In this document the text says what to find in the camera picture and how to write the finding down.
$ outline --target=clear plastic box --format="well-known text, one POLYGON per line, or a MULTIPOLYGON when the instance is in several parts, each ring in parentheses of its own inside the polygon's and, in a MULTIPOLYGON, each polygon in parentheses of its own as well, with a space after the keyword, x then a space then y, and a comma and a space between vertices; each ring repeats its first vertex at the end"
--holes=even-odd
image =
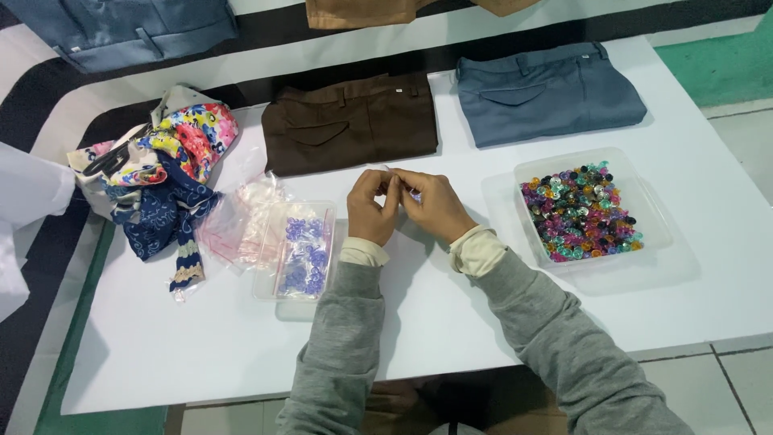
POLYGON ((631 258, 643 252, 651 252, 656 249, 669 247, 673 243, 673 236, 652 195, 647 190, 641 177, 636 173, 631 161, 621 149, 609 147, 592 149, 588 151, 573 152, 562 156, 548 157, 521 163, 515 168, 516 175, 516 210, 518 217, 526 232, 526 239, 532 249, 537 264, 544 269, 570 270, 587 265, 604 265, 618 258, 631 258), (620 189, 620 207, 628 210, 630 215, 636 218, 636 231, 644 234, 642 241, 645 246, 639 251, 624 252, 616 255, 579 259, 570 262, 554 262, 545 252, 542 240, 537 234, 531 213, 526 207, 520 184, 528 183, 532 178, 542 178, 546 175, 571 170, 588 163, 598 164, 602 160, 609 162, 609 173, 615 176, 613 183, 620 189))
POLYGON ((266 233, 261 247, 260 258, 256 264, 255 281, 252 294, 256 299, 271 302, 316 302, 325 291, 329 281, 331 269, 330 258, 332 254, 333 233, 335 230, 335 204, 330 201, 287 201, 277 202, 271 205, 268 212, 266 233), (311 236, 308 230, 296 240, 288 238, 288 219, 304 220, 305 228, 313 220, 321 223, 318 236, 311 236), (308 257, 306 246, 312 249, 319 246, 319 250, 325 253, 325 266, 318 267, 318 274, 323 279, 322 288, 318 292, 304 293, 288 291, 285 282, 288 273, 293 273, 293 268, 311 268, 304 263, 308 257))

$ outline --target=white table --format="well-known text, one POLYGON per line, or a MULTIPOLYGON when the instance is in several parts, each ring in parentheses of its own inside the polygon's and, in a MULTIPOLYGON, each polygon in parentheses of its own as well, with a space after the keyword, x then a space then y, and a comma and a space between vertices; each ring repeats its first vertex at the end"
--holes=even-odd
MULTIPOLYGON (((512 216, 512 168, 546 156, 617 146, 669 215, 677 239, 673 249, 682 249, 672 255, 681 252, 689 261, 674 266, 658 257, 641 266, 652 277, 646 284, 581 289, 585 310, 625 351, 773 331, 770 207, 643 37, 604 45, 649 109, 641 125, 479 150, 452 74, 432 74, 441 147, 436 155, 392 166, 447 175, 473 217, 497 228, 533 263, 512 216)), ((218 189, 239 180, 239 162, 251 146, 262 144, 261 112, 238 112, 242 133, 219 164, 218 189)), ((335 201, 345 218, 346 193, 362 170, 296 177, 287 184, 299 198, 335 201)), ((378 379, 517 362, 485 297, 451 271, 430 238, 408 222, 386 250, 392 260, 381 279, 387 312, 378 379)), ((179 306, 163 284, 174 270, 174 249, 159 257, 143 264, 120 228, 116 231, 62 412, 289 391, 295 355, 311 324, 278 320, 275 304, 252 298, 247 278, 218 271, 207 259, 206 285, 179 306)))

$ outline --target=gray sweatshirt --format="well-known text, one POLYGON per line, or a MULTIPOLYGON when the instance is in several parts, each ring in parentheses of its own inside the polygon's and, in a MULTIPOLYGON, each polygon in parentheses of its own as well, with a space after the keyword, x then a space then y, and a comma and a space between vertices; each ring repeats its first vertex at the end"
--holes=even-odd
MULTIPOLYGON (((379 363, 380 267, 340 262, 298 355, 278 433, 355 434, 379 363)), ((580 309, 580 300, 507 249, 470 278, 489 298, 518 358, 556 393, 568 430, 588 435, 692 434, 642 368, 580 309)), ((448 433, 448 424, 431 435, 448 433)), ((458 432, 482 435, 469 426, 458 432)))

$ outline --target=finger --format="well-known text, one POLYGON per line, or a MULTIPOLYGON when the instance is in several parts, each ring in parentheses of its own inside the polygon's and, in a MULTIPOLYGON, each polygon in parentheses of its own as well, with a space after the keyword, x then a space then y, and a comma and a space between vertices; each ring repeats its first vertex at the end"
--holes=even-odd
POLYGON ((397 175, 392 175, 389 188, 386 190, 386 200, 381 210, 382 214, 386 216, 397 215, 397 206, 400 205, 400 191, 400 178, 397 175))
POLYGON ((352 193, 369 199, 376 197, 381 183, 389 183, 392 174, 382 170, 366 170, 354 183, 352 193))
POLYGON ((410 195, 410 192, 403 187, 398 186, 397 189, 400 192, 400 204, 405 207, 405 211, 408 213, 408 216, 417 216, 421 212, 421 204, 416 202, 414 197, 410 195))
POLYGON ((405 184, 420 192, 423 192, 424 188, 430 183, 430 180, 432 180, 432 175, 426 173, 401 170, 398 168, 392 168, 392 172, 400 176, 400 179, 405 182, 405 184))

